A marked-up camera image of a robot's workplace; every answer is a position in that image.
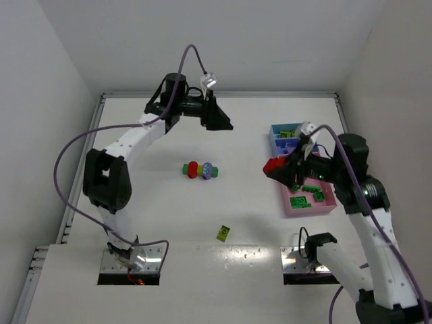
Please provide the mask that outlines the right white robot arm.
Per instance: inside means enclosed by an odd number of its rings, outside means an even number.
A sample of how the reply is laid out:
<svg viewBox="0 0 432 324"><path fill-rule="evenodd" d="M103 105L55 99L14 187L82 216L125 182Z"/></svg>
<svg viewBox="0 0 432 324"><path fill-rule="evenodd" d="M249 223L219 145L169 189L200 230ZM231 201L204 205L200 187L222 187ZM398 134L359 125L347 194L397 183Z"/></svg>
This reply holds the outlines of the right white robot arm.
<svg viewBox="0 0 432 324"><path fill-rule="evenodd" d="M306 258L331 271L353 299L360 323L430 323L431 302L400 253L387 192L367 172L366 140L356 134L334 136L333 156L325 158L309 151L315 137L299 135L296 148L268 160L263 172L288 188L303 185L305 179L333 184L360 239L369 272L344 254L328 232L306 239Z"/></svg>

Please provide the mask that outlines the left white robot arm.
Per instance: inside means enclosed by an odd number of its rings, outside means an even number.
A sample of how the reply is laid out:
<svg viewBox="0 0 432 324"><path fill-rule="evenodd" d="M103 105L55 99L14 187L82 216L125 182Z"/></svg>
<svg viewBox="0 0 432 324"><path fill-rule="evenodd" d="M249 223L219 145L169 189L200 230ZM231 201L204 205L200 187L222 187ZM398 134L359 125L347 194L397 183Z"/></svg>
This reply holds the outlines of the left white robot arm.
<svg viewBox="0 0 432 324"><path fill-rule="evenodd" d="M208 131L233 130L230 118L217 104L214 74L200 78L200 94L191 96L183 74L167 74L144 108L136 127L101 150L90 149L85 158L83 193L103 219L109 252L130 267L138 256L138 236L126 206L132 196L130 170L136 158L166 135L182 116L197 117Z"/></svg>

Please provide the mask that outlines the green lego plate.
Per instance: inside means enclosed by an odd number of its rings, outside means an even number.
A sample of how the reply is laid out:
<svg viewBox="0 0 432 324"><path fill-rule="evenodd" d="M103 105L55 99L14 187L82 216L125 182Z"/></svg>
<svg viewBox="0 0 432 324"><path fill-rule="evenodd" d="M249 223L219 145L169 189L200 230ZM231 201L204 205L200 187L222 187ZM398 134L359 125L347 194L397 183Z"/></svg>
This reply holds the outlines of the green lego plate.
<svg viewBox="0 0 432 324"><path fill-rule="evenodd" d="M320 186L303 185L302 191L309 192L309 193L316 193L316 192L321 192L322 189Z"/></svg>

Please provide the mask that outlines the yellow-green lego brick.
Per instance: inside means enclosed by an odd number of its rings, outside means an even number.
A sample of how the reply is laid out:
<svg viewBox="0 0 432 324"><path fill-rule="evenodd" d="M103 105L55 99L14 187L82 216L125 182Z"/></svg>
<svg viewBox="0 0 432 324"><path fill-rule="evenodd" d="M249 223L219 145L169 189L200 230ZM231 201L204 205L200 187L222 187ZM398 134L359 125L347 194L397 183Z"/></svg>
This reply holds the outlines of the yellow-green lego brick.
<svg viewBox="0 0 432 324"><path fill-rule="evenodd" d="M222 225L217 234L217 239L221 242L225 242L227 240L229 232L230 232L230 228L225 225Z"/></svg>

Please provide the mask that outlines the purple brick from stack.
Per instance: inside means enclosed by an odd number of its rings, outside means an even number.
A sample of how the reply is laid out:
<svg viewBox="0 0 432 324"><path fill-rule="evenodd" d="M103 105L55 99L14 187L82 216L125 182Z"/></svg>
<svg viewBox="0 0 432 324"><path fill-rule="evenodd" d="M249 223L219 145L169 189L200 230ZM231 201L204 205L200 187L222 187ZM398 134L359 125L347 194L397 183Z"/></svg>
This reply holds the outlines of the purple brick from stack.
<svg viewBox="0 0 432 324"><path fill-rule="evenodd" d="M296 148L296 145L289 145L289 144L287 144L285 147L287 154L290 154L292 151L295 150L295 148Z"/></svg>

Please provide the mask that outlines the large green plate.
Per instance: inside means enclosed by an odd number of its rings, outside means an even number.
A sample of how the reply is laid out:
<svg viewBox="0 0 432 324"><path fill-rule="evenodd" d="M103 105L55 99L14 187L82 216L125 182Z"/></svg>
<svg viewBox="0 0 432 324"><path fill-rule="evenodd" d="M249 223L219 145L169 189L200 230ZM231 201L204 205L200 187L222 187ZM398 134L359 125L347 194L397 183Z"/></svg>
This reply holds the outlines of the large green plate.
<svg viewBox="0 0 432 324"><path fill-rule="evenodd" d="M305 196L291 197L290 206L292 209L305 209L312 207L312 205L307 201Z"/></svg>

